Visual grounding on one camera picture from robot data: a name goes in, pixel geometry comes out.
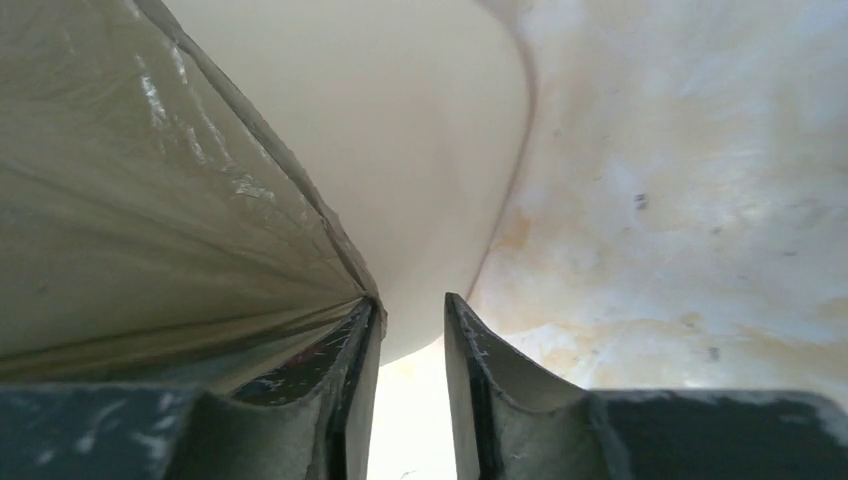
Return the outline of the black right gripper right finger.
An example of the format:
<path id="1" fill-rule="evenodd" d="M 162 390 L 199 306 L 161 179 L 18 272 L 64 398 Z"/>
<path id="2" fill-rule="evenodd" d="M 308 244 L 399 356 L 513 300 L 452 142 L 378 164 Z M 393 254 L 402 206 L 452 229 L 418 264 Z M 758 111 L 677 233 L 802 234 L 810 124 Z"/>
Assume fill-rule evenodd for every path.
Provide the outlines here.
<path id="1" fill-rule="evenodd" d="M 847 416 L 780 390 L 585 390 L 444 298 L 460 479 L 843 479 Z"/>

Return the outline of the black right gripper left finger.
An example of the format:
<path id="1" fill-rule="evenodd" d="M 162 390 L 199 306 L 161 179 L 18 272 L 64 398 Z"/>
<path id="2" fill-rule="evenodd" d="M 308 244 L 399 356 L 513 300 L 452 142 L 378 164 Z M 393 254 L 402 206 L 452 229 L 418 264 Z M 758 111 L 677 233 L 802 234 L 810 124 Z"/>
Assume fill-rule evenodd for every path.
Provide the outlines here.
<path id="1" fill-rule="evenodd" d="M 380 354 L 371 300 L 227 394 L 197 385 L 1 388 L 5 479 L 363 479 Z"/>

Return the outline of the dark translucent trash bag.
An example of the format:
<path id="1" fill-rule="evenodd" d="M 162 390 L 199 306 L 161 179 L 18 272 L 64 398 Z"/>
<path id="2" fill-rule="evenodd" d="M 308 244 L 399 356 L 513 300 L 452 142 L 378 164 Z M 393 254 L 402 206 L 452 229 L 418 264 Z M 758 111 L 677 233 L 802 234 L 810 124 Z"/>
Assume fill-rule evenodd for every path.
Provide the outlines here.
<path id="1" fill-rule="evenodd" d="M 160 1 L 1 5 L 1 378 L 229 389 L 376 284 Z"/>

